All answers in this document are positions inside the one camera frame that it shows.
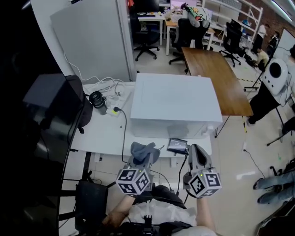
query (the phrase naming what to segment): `jeans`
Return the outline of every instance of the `jeans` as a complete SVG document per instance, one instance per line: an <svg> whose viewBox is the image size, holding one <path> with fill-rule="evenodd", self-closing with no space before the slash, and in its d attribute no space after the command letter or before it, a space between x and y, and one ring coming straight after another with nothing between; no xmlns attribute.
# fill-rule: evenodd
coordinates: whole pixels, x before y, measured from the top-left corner
<svg viewBox="0 0 295 236"><path fill-rule="evenodd" d="M286 183L295 182L295 171L290 171L288 173L282 174L280 176L274 176L266 179L261 179L257 182L257 189L266 189L274 185L283 185ZM281 200L285 200L289 197L295 197L295 186L291 186L279 193L270 192L263 194L260 197L260 203L276 203Z"/></svg>
<svg viewBox="0 0 295 236"><path fill-rule="evenodd" d="M250 106L253 111L253 116L248 120L250 124L255 124L256 121L261 120L271 110L278 107L280 104L273 98L268 88L261 84L258 94L250 101Z"/></svg>
<svg viewBox="0 0 295 236"><path fill-rule="evenodd" d="M142 194L136 197L133 205L137 203L146 202L148 200L152 200L153 198L155 200L167 202L177 207L186 209L185 205L183 204L183 201L176 194L171 193L166 186L164 185L155 186L154 184L153 184L152 191L151 192L143 191Z"/></svg>

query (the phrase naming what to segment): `white box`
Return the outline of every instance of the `white box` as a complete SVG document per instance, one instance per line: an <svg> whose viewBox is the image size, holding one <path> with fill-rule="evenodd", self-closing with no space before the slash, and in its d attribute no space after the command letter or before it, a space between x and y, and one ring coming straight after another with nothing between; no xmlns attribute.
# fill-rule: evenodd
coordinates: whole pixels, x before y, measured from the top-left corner
<svg viewBox="0 0 295 236"><path fill-rule="evenodd" d="M131 109L136 137L204 138L222 123L210 78L137 74Z"/></svg>

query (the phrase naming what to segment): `small screen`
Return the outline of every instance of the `small screen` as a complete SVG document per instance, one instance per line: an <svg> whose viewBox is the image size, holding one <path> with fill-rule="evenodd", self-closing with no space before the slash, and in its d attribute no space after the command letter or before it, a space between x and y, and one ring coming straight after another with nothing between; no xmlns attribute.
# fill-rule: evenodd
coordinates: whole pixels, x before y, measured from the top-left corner
<svg viewBox="0 0 295 236"><path fill-rule="evenodd" d="M187 141L181 139L170 139L168 151L186 154Z"/></svg>

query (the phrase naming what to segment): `computer monitor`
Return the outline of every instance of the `computer monitor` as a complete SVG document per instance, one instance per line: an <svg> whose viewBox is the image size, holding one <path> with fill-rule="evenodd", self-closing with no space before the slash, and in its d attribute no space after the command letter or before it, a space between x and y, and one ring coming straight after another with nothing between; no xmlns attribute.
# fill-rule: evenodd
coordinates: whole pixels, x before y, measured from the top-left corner
<svg viewBox="0 0 295 236"><path fill-rule="evenodd" d="M160 9L159 0L134 0L137 12L158 12Z"/></svg>
<svg viewBox="0 0 295 236"><path fill-rule="evenodd" d="M197 0L171 0L171 9L176 6L181 7L183 3L187 3L189 6L197 6Z"/></svg>

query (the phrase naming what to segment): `white board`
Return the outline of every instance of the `white board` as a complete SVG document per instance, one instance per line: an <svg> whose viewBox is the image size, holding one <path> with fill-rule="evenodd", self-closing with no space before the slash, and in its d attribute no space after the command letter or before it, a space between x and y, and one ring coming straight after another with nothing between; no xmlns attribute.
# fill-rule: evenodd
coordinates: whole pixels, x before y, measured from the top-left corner
<svg viewBox="0 0 295 236"><path fill-rule="evenodd" d="M280 58L283 61L288 60L290 56L290 49L295 44L295 38L287 31L283 30L282 37L274 53L274 58Z"/></svg>

